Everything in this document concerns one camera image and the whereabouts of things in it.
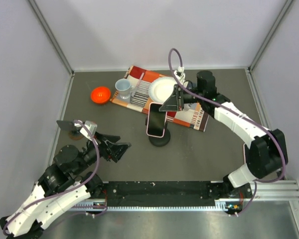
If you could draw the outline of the black clamp phone stand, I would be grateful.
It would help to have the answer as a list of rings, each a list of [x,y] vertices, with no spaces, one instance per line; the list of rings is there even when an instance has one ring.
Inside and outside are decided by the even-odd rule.
[[[153,117],[148,115],[146,118],[146,135],[153,146],[166,146],[171,139],[170,131],[167,129],[166,116]]]

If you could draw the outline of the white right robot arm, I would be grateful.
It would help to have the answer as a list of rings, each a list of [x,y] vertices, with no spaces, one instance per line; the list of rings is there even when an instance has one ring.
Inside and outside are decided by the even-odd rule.
[[[217,91],[215,77],[210,71],[197,73],[197,86],[194,88],[184,86],[185,73],[182,67],[174,70],[172,75],[176,85],[160,111],[177,112],[183,110],[185,104],[199,103],[205,113],[227,126],[244,142],[245,164],[223,178],[225,183],[222,189],[226,196],[236,196],[241,186],[255,180],[261,182],[279,169],[285,172],[288,155],[281,130],[269,130],[239,111],[226,96]]]

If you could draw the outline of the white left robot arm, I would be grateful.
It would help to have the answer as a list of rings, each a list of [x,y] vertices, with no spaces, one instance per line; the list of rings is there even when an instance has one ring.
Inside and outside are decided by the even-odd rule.
[[[132,145],[120,142],[119,136],[98,132],[94,139],[81,150],[71,144],[59,150],[20,208],[0,219],[8,239],[37,239],[70,208],[103,193],[103,181],[96,173],[82,173],[100,158],[118,162]]]

